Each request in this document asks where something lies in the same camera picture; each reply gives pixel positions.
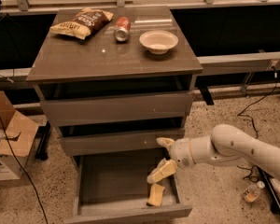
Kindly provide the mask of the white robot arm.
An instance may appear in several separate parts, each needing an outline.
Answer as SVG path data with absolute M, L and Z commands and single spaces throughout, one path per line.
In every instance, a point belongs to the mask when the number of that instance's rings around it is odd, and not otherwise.
M 191 168 L 198 163 L 231 166 L 239 164 L 242 159 L 280 181 L 280 148 L 228 124 L 217 125 L 207 136 L 178 140 L 159 137 L 157 143 L 167 149 L 170 159 L 159 162 L 147 177 L 149 184 L 173 175 L 178 168 Z

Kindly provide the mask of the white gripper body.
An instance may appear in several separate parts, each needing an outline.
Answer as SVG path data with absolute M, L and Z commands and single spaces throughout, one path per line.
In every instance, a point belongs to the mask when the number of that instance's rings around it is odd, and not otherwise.
M 195 165 L 188 138 L 182 138 L 174 141 L 170 147 L 169 155 L 170 158 L 177 163 L 179 168 L 191 168 Z

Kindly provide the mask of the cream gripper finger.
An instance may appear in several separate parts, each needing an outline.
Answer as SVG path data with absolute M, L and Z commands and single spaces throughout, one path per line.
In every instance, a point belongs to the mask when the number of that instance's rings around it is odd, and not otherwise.
M 170 150 L 171 146 L 175 142 L 174 139 L 166 138 L 166 137 L 159 137 L 159 138 L 156 139 L 156 141 L 161 147 L 165 147 L 167 150 Z
M 174 160 L 162 159 L 157 167 L 147 176 L 147 182 L 149 184 L 157 183 L 164 178 L 173 175 L 177 168 L 178 165 Z

